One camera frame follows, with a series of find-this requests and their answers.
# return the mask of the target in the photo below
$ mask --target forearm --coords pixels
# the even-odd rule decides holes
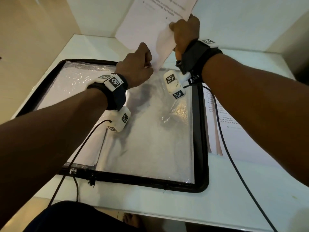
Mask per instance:
[[[202,76],[253,140],[309,186],[309,87],[223,54],[207,61]]]
[[[60,170],[106,107],[106,96],[88,89],[0,125],[0,184],[5,187],[0,228]]]

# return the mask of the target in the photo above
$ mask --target fist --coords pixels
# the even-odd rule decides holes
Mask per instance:
[[[171,22],[170,29],[174,32],[176,59],[181,60],[190,42],[200,37],[200,21],[191,14],[188,21],[180,19],[176,23]]]
[[[142,42],[134,53],[129,53],[123,61],[117,63],[115,73],[119,73],[126,78],[128,89],[137,87],[153,74],[154,70],[150,64],[151,60],[150,50]]]

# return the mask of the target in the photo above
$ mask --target white table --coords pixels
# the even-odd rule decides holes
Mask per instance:
[[[38,85],[63,59],[119,61],[124,59],[128,52],[115,38],[74,35]],[[239,50],[223,52],[245,65],[294,78],[279,54]],[[175,68],[174,53],[167,59],[164,67]],[[279,231],[290,231],[296,229],[296,226],[309,228],[309,188],[278,168],[241,161],[236,161],[236,165]],[[90,187],[86,180],[78,179],[78,182],[80,201],[93,206],[228,228],[271,231],[229,160],[209,155],[209,178],[209,186],[202,193],[166,191],[163,194],[164,190],[134,185],[96,182],[95,187]],[[60,179],[61,176],[56,175],[35,196],[50,199]],[[66,177],[56,200],[75,200],[75,194],[73,179]]]

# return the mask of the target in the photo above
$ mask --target dark pants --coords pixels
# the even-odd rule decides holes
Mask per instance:
[[[24,232],[140,231],[85,203],[62,201],[42,211]]]

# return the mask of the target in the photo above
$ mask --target black cable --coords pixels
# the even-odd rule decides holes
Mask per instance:
[[[85,143],[86,143],[86,142],[88,141],[88,139],[90,138],[91,134],[93,134],[93,132],[97,129],[97,127],[99,127],[100,124],[104,123],[105,121],[109,121],[110,123],[112,122],[111,120],[104,120],[104,121],[100,122],[100,123],[91,131],[91,133],[88,135],[88,137],[86,138],[86,140],[83,142],[83,144],[81,145],[81,147],[80,147],[79,150],[77,151],[76,155],[75,155],[74,158],[72,159],[71,163],[69,164],[69,166],[68,166],[68,171],[70,171],[73,162],[75,161],[76,157],[77,157],[78,154],[80,153],[81,149],[84,147]],[[63,175],[63,177],[62,177],[62,179],[61,179],[61,181],[60,181],[60,183],[59,183],[59,185],[58,185],[58,187],[57,187],[57,189],[56,189],[54,195],[53,195],[52,198],[50,199],[50,202],[49,202],[49,204],[48,204],[47,207],[50,207],[50,206],[52,205],[52,202],[54,201],[54,199],[55,199],[55,197],[56,197],[56,195],[57,195],[57,193],[58,193],[58,191],[59,191],[59,189],[60,189],[60,186],[61,186],[61,184],[63,183],[63,180],[64,180],[65,177],[66,177],[66,174]],[[77,184],[75,178],[74,178],[74,180],[75,180],[76,187],[77,187],[77,197],[76,197],[76,201],[78,201],[78,196],[79,196],[78,184]]]
[[[189,86],[193,86],[193,85],[197,85],[197,84],[190,84],[190,85],[186,85],[184,86],[183,88],[187,88]],[[211,90],[209,88],[207,88],[206,86],[203,86],[203,88],[207,89],[213,99],[214,99],[214,106],[215,106],[215,110],[216,110],[216,116],[217,116],[217,121],[218,121],[218,127],[219,127],[219,132],[220,132],[220,136],[221,136],[221,139],[222,139],[222,143],[223,143],[223,146],[224,146],[224,149],[227,153],[227,156],[229,157],[235,171],[237,172],[237,175],[238,177],[240,178],[241,182],[243,183],[243,185],[245,186],[246,190],[248,191],[249,195],[251,196],[252,200],[254,201],[254,203],[256,204],[256,206],[258,207],[258,209],[260,210],[260,212],[262,213],[262,215],[264,216],[264,218],[266,219],[266,221],[268,222],[268,224],[270,225],[270,227],[274,230],[274,232],[278,232],[277,229],[275,228],[275,226],[272,224],[272,222],[269,220],[269,218],[267,217],[267,215],[265,214],[265,212],[263,211],[263,209],[261,208],[261,206],[259,205],[259,203],[257,202],[257,200],[255,199],[255,197],[253,196],[253,194],[251,193],[251,191],[249,190],[249,187],[247,186],[247,184],[245,183],[243,177],[241,176],[240,172],[238,171],[228,149],[227,149],[227,146],[225,144],[225,141],[224,141],[224,138],[223,138],[223,134],[222,134],[222,130],[221,130],[221,125],[220,125],[220,120],[219,120],[219,113],[218,113],[218,107],[217,107],[217,101],[216,101],[216,98],[214,96],[214,94],[211,92]]]
[[[73,179],[74,179],[75,184],[76,184],[76,202],[78,202],[78,198],[79,198],[78,183],[77,183],[77,180],[76,180],[76,178],[74,176],[73,176]]]

